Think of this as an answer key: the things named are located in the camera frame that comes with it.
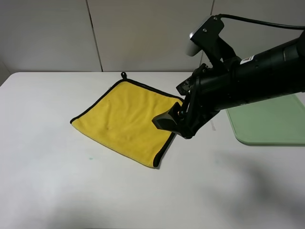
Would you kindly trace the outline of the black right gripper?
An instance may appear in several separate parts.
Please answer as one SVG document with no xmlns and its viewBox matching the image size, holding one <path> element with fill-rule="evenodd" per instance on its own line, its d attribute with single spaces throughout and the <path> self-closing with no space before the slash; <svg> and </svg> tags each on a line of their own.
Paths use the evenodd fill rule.
<svg viewBox="0 0 305 229">
<path fill-rule="evenodd" d="M 240 82 L 236 78 L 239 62 L 231 62 L 226 72 L 202 64 L 192 75 L 176 86 L 185 99 L 157 115 L 152 123 L 157 129 L 190 139 L 219 111 L 241 105 Z"/>
</svg>

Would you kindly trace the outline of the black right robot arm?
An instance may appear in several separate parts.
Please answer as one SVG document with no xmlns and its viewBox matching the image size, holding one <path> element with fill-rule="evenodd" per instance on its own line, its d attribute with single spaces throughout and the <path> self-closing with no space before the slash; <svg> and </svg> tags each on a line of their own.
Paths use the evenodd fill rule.
<svg viewBox="0 0 305 229">
<path fill-rule="evenodd" d="M 190 139 L 221 110 L 305 90 L 305 35 L 231 64 L 226 73 L 202 64 L 176 89 L 185 96 L 152 119 L 161 130 Z"/>
</svg>

